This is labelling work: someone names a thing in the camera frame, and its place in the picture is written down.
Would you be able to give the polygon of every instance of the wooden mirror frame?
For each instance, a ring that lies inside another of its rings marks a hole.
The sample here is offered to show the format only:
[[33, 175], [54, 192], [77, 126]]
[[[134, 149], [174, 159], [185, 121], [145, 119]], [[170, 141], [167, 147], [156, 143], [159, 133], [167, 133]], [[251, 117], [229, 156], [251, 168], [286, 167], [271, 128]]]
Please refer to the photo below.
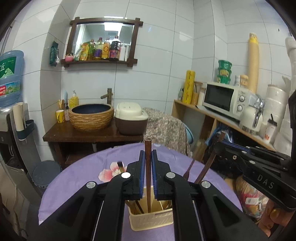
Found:
[[140, 21], [139, 18], [136, 18], [135, 20], [131, 20], [131, 19], [121, 19], [121, 18], [82, 18], [80, 19], [80, 17], [76, 17], [74, 20], [70, 21], [70, 25], [72, 25], [72, 29], [71, 29], [69, 40], [68, 40], [66, 55], [70, 54], [72, 51], [77, 24], [104, 23], [104, 22], [114, 22], [114, 23], [124, 23], [124, 24], [134, 25], [133, 34], [131, 37], [130, 52], [129, 52], [127, 61], [120, 61], [120, 60], [110, 61], [108, 59], [99, 59], [99, 60], [66, 62], [64, 59], [62, 59], [61, 63], [64, 65], [64, 67], [68, 67], [70, 64], [87, 64], [87, 63], [118, 63], [118, 64], [127, 64], [128, 67], [132, 67], [134, 64], [138, 63], [138, 60], [135, 59], [134, 56], [135, 56], [139, 26], [143, 25], [143, 22]]

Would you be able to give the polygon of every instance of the white kettle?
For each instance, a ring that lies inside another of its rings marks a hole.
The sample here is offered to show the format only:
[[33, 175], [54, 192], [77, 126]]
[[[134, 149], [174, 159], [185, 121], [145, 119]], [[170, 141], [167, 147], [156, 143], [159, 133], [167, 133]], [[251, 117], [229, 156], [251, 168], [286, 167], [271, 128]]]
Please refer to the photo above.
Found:
[[262, 125], [264, 104], [258, 96], [258, 100], [254, 105], [249, 105], [240, 117], [239, 127], [253, 135], [258, 135]]

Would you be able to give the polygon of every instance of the yellow mug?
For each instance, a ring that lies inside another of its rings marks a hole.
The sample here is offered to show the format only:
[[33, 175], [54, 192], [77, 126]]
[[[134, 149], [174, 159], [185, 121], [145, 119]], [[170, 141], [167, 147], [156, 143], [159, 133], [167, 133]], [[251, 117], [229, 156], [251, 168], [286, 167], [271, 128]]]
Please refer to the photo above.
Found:
[[56, 111], [57, 122], [63, 123], [65, 121], [65, 112], [64, 110], [57, 110]]

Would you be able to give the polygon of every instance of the microwave knob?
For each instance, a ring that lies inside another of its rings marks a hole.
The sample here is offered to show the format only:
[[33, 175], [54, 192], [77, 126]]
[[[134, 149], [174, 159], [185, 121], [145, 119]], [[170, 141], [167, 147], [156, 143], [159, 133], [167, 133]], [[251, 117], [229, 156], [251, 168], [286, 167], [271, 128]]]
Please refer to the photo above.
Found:
[[241, 95], [241, 96], [239, 97], [239, 101], [240, 101], [240, 102], [244, 102], [244, 96], [243, 96], [243, 95]]
[[239, 111], [239, 112], [242, 111], [242, 106], [240, 104], [237, 106], [237, 111]]

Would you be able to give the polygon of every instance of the hand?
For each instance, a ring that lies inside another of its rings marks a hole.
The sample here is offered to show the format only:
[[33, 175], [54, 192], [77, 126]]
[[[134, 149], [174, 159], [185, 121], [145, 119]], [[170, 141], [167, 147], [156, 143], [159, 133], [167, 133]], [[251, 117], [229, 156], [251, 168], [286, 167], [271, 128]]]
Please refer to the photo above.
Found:
[[258, 227], [269, 237], [271, 234], [270, 229], [275, 223], [285, 227], [293, 214], [294, 212], [288, 213], [280, 207], [274, 208], [274, 202], [269, 199]]

